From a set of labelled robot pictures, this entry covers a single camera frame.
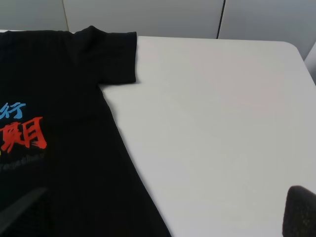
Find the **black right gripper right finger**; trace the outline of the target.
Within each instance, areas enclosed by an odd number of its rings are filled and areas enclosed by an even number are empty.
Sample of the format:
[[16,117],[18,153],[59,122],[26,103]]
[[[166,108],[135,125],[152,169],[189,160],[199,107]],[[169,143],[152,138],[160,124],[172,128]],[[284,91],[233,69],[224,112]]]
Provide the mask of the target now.
[[289,188],[282,224],[284,237],[316,236],[316,195],[302,186]]

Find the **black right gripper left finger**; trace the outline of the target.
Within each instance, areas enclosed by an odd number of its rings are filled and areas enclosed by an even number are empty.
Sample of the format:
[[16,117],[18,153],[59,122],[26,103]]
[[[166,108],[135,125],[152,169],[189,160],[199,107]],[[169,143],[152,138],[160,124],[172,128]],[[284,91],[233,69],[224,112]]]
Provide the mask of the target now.
[[0,212],[0,233],[3,234],[28,208],[35,204],[47,188],[34,189]]

